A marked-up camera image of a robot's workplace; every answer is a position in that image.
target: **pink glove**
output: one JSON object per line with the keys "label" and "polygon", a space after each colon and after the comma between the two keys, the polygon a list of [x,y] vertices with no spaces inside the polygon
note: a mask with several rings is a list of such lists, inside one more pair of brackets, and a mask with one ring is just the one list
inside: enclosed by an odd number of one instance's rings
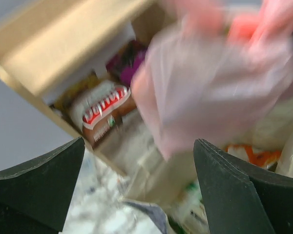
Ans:
{"label": "pink glove", "polygon": [[186,17],[183,33],[215,36],[223,29],[224,16],[219,0],[163,0],[164,7],[178,18]]}
{"label": "pink glove", "polygon": [[260,24],[252,40],[293,33],[293,0],[263,0]]}

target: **snack package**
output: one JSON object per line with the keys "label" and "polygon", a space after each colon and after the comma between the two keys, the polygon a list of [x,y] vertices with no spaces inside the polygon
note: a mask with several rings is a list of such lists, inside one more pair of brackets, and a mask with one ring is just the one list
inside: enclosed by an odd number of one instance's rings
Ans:
{"label": "snack package", "polygon": [[229,145],[225,151],[239,159],[264,169],[271,169],[280,159],[281,151],[262,151],[250,145]]}
{"label": "snack package", "polygon": [[124,85],[94,74],[67,90],[54,104],[96,148],[122,124],[122,117],[136,108],[131,91]]}
{"label": "snack package", "polygon": [[98,79],[95,72],[91,72],[89,76],[80,82],[68,88],[53,104],[52,109],[60,111],[63,115],[67,115],[72,102],[84,91],[97,86],[101,81]]}
{"label": "snack package", "polygon": [[132,40],[108,62],[106,69],[129,87],[133,75],[145,59],[146,52],[146,46]]}
{"label": "snack package", "polygon": [[181,233],[209,234],[209,225],[203,205],[199,182],[189,184],[173,203],[168,216],[179,225]]}

